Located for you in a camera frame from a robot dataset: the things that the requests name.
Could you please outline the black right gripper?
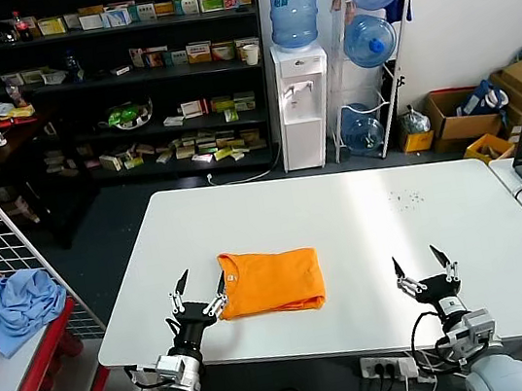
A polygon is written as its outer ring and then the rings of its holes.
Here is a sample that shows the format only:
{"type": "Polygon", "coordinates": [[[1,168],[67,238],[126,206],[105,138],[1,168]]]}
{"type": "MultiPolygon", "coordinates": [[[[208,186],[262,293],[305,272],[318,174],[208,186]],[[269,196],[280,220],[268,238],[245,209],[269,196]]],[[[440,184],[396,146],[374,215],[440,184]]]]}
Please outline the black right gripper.
{"type": "Polygon", "coordinates": [[[430,249],[444,268],[444,273],[422,279],[419,282],[405,275],[397,260],[393,258],[398,288],[415,301],[434,307],[439,321],[458,319],[465,313],[469,313],[467,307],[459,299],[461,281],[458,263],[449,260],[445,253],[433,245],[430,245],[430,249]]]}

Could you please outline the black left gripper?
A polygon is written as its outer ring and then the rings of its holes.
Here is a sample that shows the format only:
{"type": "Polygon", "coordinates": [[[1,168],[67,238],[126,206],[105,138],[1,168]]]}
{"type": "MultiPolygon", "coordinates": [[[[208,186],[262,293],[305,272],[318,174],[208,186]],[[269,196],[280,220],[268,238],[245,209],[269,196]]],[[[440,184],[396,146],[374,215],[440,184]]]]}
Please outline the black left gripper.
{"type": "Polygon", "coordinates": [[[225,273],[222,272],[215,298],[207,302],[183,302],[183,293],[188,281],[188,270],[177,281],[170,294],[173,317],[166,318],[167,326],[174,334],[170,355],[197,352],[201,348],[204,330],[213,326],[227,305],[225,273]]]}

